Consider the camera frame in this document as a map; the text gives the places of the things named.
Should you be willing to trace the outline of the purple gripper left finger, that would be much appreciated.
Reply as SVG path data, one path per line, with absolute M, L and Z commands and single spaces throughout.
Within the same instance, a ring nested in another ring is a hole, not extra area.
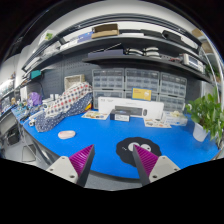
M 70 181 L 78 186 L 84 187 L 90 172 L 95 155 L 93 145 L 90 145 L 70 157 L 59 157 L 47 171 Z

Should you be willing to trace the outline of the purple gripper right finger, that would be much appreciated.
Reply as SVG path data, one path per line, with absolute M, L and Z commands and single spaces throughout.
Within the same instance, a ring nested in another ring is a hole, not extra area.
M 167 156 L 143 153 L 135 155 L 135 164 L 143 186 L 180 170 Z

